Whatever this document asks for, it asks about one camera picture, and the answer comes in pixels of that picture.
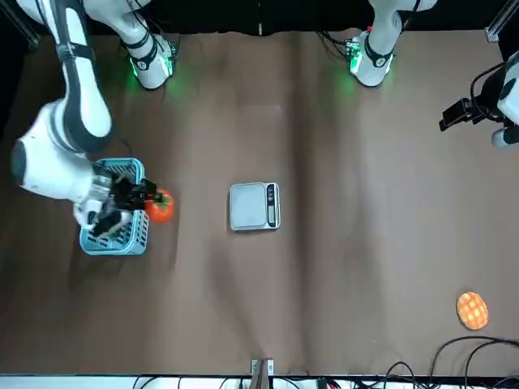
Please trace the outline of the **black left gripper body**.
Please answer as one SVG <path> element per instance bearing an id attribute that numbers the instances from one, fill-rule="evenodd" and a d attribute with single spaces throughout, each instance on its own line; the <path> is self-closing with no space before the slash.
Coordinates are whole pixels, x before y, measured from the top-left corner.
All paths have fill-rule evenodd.
<path id="1" fill-rule="evenodd" d="M 480 109 L 471 99 L 462 99 L 462 121 L 463 122 L 480 122 L 485 119 Z"/>

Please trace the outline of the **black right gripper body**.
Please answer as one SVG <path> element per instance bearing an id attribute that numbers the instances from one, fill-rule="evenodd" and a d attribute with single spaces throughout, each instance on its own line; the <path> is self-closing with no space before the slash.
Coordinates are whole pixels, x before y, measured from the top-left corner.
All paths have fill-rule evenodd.
<path id="1" fill-rule="evenodd" d="M 123 211 L 134 211 L 135 201 L 133 190 L 135 183 L 125 173 L 112 181 L 112 198 L 114 206 Z"/>

